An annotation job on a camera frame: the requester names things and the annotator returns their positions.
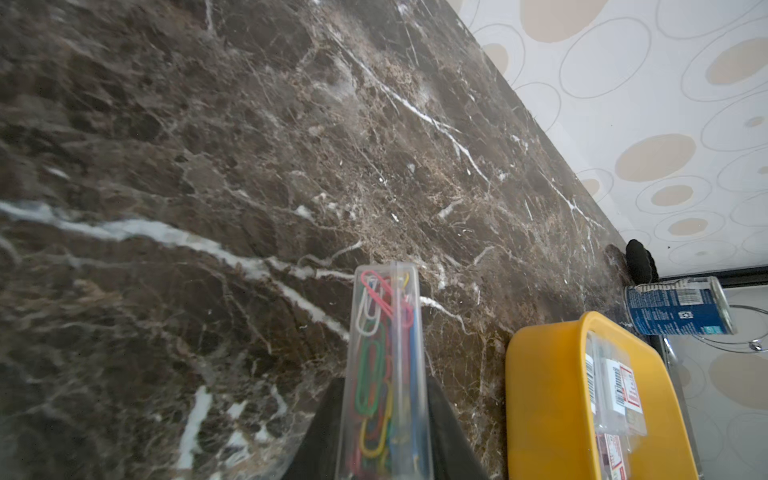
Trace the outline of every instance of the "blue can label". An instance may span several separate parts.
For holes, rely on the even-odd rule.
[[[685,279],[674,283],[630,286],[626,291],[626,301],[632,322],[645,335],[712,335],[726,332],[709,282]]]

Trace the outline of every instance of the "brown marble countertop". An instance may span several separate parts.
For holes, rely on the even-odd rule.
[[[624,242],[445,2],[0,13],[9,478],[278,478],[390,260],[505,478],[512,334],[627,321]]]

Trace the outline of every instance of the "can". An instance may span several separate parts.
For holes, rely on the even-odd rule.
[[[645,283],[624,289],[624,306],[644,335],[733,335],[725,292],[716,276]]]

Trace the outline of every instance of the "yellow container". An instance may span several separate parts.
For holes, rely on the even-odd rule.
[[[697,480],[672,382],[658,353],[597,312],[528,326],[507,349],[507,442],[512,480],[599,480],[584,348],[587,332],[629,354],[648,435],[630,455],[631,480]]]

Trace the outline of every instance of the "wallpaper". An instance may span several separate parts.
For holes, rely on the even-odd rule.
[[[768,309],[768,286],[726,289],[729,303]],[[750,351],[768,333],[768,317],[732,309],[737,334],[712,336]],[[671,336],[677,374],[705,480],[768,479],[768,353],[729,353],[692,336]]]
[[[768,2],[449,3],[661,276],[768,264]]]

